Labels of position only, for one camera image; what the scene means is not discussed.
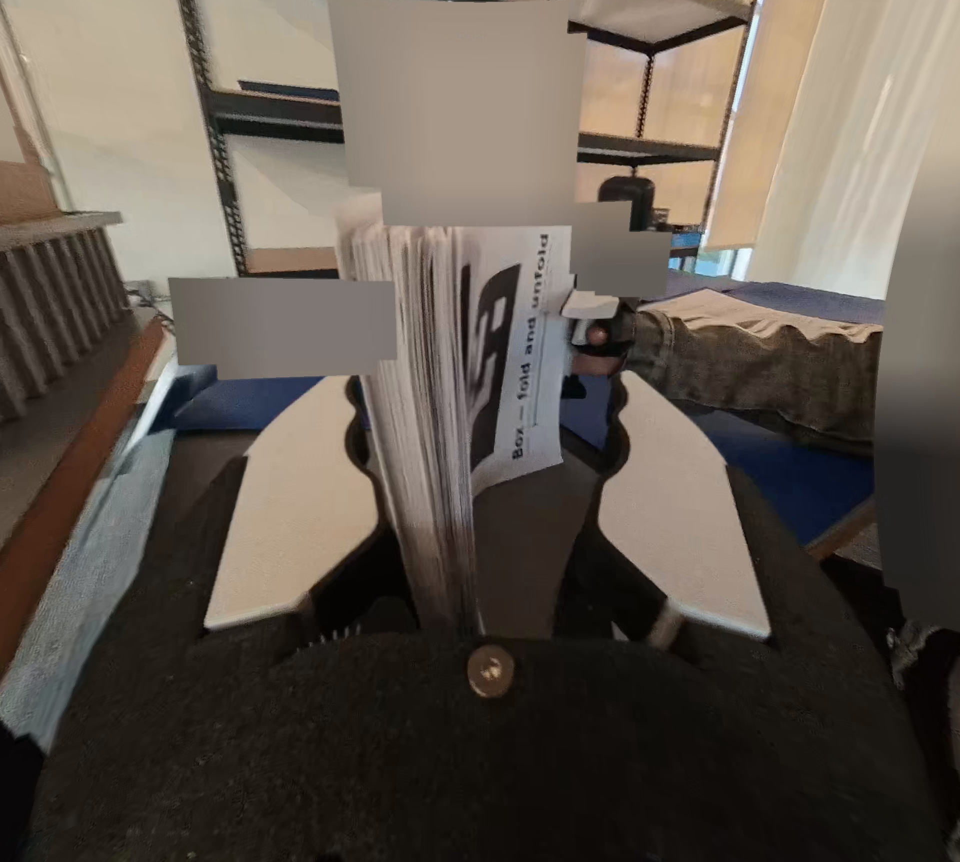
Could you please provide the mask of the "person's right hand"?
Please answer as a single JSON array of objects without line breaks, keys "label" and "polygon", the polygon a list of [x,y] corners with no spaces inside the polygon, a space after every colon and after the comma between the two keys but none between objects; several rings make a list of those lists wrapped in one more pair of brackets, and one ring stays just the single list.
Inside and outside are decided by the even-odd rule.
[{"label": "person's right hand", "polygon": [[616,376],[637,340],[636,314],[623,309],[608,320],[595,320],[585,330],[585,342],[574,347],[573,376]]}]

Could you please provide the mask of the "blue top wooden desk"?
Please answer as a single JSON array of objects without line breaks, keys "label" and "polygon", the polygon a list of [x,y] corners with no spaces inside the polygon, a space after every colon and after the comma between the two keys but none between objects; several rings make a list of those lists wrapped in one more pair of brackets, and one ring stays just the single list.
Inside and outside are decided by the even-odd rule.
[{"label": "blue top wooden desk", "polygon": [[[666,299],[708,289],[749,304],[849,323],[882,324],[884,302],[781,282],[737,281],[671,270]],[[318,377],[228,379],[214,366],[181,366],[152,431],[259,432],[319,382]],[[869,458],[806,448],[730,413],[690,410],[724,459],[746,472],[802,546],[868,501],[874,489]]]}]

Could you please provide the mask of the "cardboard box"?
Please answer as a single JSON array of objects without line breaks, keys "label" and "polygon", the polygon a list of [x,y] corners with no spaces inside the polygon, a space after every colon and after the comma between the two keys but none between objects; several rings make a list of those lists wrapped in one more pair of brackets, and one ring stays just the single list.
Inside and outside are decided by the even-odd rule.
[{"label": "cardboard box", "polygon": [[1,161],[1,225],[63,216],[47,170],[30,161]]}]

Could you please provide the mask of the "white roller blind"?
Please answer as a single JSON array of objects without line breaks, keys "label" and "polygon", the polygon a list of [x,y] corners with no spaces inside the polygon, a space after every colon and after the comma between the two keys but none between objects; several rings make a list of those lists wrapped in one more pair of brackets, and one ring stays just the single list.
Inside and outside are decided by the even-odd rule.
[{"label": "white roller blind", "polygon": [[755,0],[706,224],[708,250],[751,248],[760,235],[825,2]]}]

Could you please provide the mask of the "person's right forearm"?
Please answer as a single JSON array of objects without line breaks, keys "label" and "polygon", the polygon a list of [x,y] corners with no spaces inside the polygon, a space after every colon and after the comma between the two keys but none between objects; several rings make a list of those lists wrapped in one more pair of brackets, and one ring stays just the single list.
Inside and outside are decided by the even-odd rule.
[{"label": "person's right forearm", "polygon": [[873,455],[882,327],[667,306],[638,312],[634,324],[625,369],[666,400],[731,413],[810,448]]}]

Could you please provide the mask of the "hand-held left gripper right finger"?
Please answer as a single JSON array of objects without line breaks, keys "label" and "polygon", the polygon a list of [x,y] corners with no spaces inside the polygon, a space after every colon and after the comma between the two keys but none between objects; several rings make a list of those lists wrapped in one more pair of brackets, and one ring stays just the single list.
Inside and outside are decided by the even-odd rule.
[{"label": "hand-held left gripper right finger", "polygon": [[611,610],[616,640],[666,649],[684,623],[772,635],[727,465],[701,429],[633,372],[619,376],[626,456],[599,492],[597,527],[655,592]]}]

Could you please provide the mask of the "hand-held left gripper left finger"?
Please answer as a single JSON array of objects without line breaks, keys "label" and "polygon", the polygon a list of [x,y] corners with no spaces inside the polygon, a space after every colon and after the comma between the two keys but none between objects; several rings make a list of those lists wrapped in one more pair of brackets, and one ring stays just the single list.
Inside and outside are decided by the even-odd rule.
[{"label": "hand-held left gripper left finger", "polygon": [[357,379],[327,376],[243,456],[203,626],[210,633],[311,614],[319,634],[359,634],[399,595],[399,550],[370,472]]}]

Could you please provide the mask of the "stack of white paper sheets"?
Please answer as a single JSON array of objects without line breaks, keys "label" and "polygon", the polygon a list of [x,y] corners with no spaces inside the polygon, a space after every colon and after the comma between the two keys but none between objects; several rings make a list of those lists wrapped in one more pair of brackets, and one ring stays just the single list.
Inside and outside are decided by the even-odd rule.
[{"label": "stack of white paper sheets", "polygon": [[395,291],[395,357],[361,385],[419,621],[477,635],[474,499],[563,460],[571,227],[390,226],[378,193],[336,218],[341,276]]}]

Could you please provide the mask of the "wooden table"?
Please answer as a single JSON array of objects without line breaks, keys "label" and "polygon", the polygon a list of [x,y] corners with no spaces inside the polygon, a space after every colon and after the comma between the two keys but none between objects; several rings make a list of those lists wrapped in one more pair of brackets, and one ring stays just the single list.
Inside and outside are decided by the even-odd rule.
[{"label": "wooden table", "polygon": [[89,419],[2,547],[2,675],[13,662],[88,498],[134,415],[148,371],[167,336],[159,314],[138,330]]}]

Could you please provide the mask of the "beige flat sheet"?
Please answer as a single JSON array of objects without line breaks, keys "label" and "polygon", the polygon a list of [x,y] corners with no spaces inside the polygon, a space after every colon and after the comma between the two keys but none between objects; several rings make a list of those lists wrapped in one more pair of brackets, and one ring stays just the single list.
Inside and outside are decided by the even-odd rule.
[{"label": "beige flat sheet", "polygon": [[836,336],[860,344],[883,333],[881,325],[785,312],[707,289],[644,304],[639,311],[679,321],[691,329],[738,328],[763,339],[771,339],[777,332],[790,330],[807,341]]}]

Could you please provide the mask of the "grey ribbed plastic bin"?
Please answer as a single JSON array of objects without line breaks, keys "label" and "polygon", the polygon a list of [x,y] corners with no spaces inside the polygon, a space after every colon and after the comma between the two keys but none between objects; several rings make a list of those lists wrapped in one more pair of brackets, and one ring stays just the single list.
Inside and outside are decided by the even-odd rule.
[{"label": "grey ribbed plastic bin", "polygon": [[118,211],[1,226],[1,420],[24,418],[130,310],[110,228]]}]

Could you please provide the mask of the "black round object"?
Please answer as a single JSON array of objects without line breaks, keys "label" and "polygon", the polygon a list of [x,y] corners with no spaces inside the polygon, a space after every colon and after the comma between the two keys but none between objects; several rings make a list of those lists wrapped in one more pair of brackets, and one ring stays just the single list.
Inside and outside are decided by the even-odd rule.
[{"label": "black round object", "polygon": [[612,176],[598,187],[597,201],[601,203],[629,203],[631,232],[647,232],[656,229],[654,202],[656,196],[653,180],[637,175]]}]

